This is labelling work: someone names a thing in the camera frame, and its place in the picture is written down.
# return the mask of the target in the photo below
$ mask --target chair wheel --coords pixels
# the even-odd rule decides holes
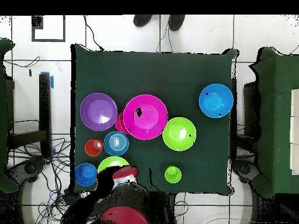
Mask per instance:
[[[37,180],[37,176],[34,176],[33,178],[30,178],[29,180],[28,180],[28,183],[33,183],[33,182],[35,182]]]
[[[242,182],[243,184],[247,184],[247,183],[248,183],[248,181],[247,181],[245,178],[243,178],[243,177],[239,177],[239,180],[240,180],[240,182]]]

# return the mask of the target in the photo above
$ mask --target green bowl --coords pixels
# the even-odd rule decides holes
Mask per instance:
[[[165,178],[169,183],[177,183],[182,178],[182,172],[175,166],[169,166],[165,171]]]
[[[102,160],[102,162],[100,163],[100,165],[98,167],[98,173],[110,166],[122,167],[125,165],[128,165],[128,162],[125,159],[123,159],[119,156],[110,156],[110,157]]]
[[[174,151],[185,151],[194,144],[196,129],[187,118],[172,118],[167,122],[162,137],[167,147]]]

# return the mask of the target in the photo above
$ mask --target black shoe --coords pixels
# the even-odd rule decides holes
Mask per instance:
[[[170,15],[168,20],[169,29],[178,31],[184,22],[185,15]]]
[[[135,15],[133,23],[137,27],[143,27],[150,22],[152,15]]]

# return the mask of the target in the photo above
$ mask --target blue bowl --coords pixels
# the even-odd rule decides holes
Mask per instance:
[[[122,132],[112,131],[105,136],[104,149],[112,156],[121,156],[128,150],[128,138]]]
[[[81,163],[75,169],[75,179],[81,186],[91,186],[96,181],[97,169],[90,163]]]
[[[233,103],[234,97],[230,89],[222,84],[208,85],[199,96],[200,109],[211,118],[221,118],[227,115]]]

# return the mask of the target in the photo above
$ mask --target bowl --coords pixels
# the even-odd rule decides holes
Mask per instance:
[[[132,98],[123,115],[125,129],[140,140],[149,140],[161,135],[168,119],[163,102],[150,94]]]
[[[119,116],[117,117],[117,120],[115,121],[115,128],[125,134],[130,134],[128,133],[128,131],[126,130],[125,126],[124,126],[124,113],[121,112],[119,114]]]
[[[167,147],[174,151],[185,151],[195,142],[196,129],[193,123],[187,118],[172,118],[162,134],[163,141]]]
[[[103,142],[98,139],[89,140],[85,144],[84,148],[87,155],[94,157],[101,153],[103,149]]]
[[[76,182],[81,186],[91,186],[96,181],[96,167],[90,163],[81,163],[75,169]]]
[[[227,115],[233,103],[234,97],[230,89],[222,84],[208,85],[199,96],[200,109],[211,118],[221,118]]]
[[[174,184],[180,181],[182,172],[175,166],[169,166],[167,167],[164,176],[169,183]]]
[[[110,157],[107,157],[104,160],[102,160],[102,162],[100,163],[100,165],[98,167],[98,173],[110,166],[122,167],[122,166],[126,166],[126,165],[128,165],[128,162],[125,159],[123,159],[122,157],[110,156]]]
[[[80,117],[89,129],[104,131],[115,124],[117,106],[110,96],[92,93],[82,101]]]
[[[104,149],[112,156],[121,156],[128,150],[128,138],[120,131],[112,131],[104,138]]]

